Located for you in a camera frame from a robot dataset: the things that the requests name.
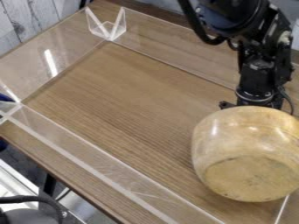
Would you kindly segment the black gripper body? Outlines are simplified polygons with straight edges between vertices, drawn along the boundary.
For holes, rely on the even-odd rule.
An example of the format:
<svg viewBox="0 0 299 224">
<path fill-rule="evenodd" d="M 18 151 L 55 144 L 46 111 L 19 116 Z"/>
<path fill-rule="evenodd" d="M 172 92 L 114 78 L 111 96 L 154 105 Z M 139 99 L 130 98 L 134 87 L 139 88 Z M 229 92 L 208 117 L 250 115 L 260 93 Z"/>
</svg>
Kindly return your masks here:
<svg viewBox="0 0 299 224">
<path fill-rule="evenodd" d="M 233 104 L 230 102 L 221 101 L 218 103 L 218 109 L 229 109 L 229 108 L 233 108 L 233 107 L 236 107 L 236 104 Z"/>
</svg>

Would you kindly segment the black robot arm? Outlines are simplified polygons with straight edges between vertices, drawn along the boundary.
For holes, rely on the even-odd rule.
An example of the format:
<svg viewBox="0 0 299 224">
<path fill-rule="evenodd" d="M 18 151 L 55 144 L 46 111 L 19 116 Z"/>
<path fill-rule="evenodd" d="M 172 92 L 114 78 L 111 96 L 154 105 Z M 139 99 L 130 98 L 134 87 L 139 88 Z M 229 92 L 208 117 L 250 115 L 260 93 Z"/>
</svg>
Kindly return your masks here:
<svg viewBox="0 0 299 224">
<path fill-rule="evenodd" d="M 210 46 L 225 43 L 237 53 L 236 104 L 280 109 L 292 101 L 285 83 L 294 70 L 292 29 L 284 13 L 268 0 L 177 2 L 198 39 Z"/>
</svg>

